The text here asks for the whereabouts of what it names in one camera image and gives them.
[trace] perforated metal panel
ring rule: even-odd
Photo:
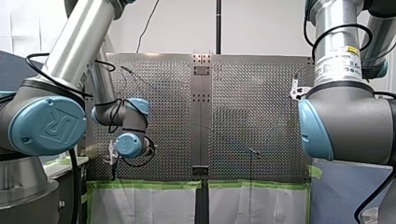
[[[191,180],[193,165],[208,165],[211,179],[309,181],[297,103],[289,98],[293,74],[307,58],[212,55],[205,65],[192,55],[115,54],[109,60],[118,67],[112,76],[119,97],[150,101],[148,135],[158,145],[156,157],[143,168],[120,162],[118,177]],[[210,73],[194,74],[197,66]],[[300,76],[300,85],[312,86],[309,70]],[[88,100],[87,110],[92,107]],[[89,127],[87,146],[94,145],[98,153],[90,161],[89,179],[111,177],[104,160],[109,141],[119,134]],[[260,158],[250,162],[253,150]]]
[[[214,56],[209,178],[306,182],[297,102],[289,98],[298,57]],[[313,74],[300,84],[313,84]]]
[[[152,180],[191,179],[191,55],[109,56],[117,70],[113,82],[120,98],[140,97],[149,100],[148,136],[157,153],[145,167],[132,168],[119,162],[117,177]],[[120,69],[125,66],[133,75]],[[109,179],[110,166],[103,162],[109,141],[120,132],[108,133],[107,127],[93,127],[93,141],[98,157],[90,161],[89,179]],[[129,160],[139,164],[145,159]]]

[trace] warning label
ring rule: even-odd
[[[317,76],[353,76],[361,77],[361,59],[359,50],[345,47],[320,58],[316,63]]]

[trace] black pole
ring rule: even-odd
[[[216,3],[216,54],[221,54],[221,0]]]

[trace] gray floor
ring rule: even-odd
[[[356,208],[390,173],[389,169],[323,161],[314,165],[322,170],[323,176],[312,180],[311,224],[356,223],[353,217]],[[379,206],[384,194],[367,208]]]

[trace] white wall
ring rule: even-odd
[[[156,0],[138,0],[111,25],[116,52],[135,52]],[[222,53],[309,56],[303,36],[305,0],[223,0]],[[361,13],[359,22],[368,20]],[[63,0],[0,0],[0,49],[25,56],[49,51],[66,22]],[[308,34],[315,38],[313,27]],[[160,0],[143,37],[140,52],[214,52],[215,0]],[[389,71],[393,71],[393,57]],[[386,90],[388,77],[372,82]]]

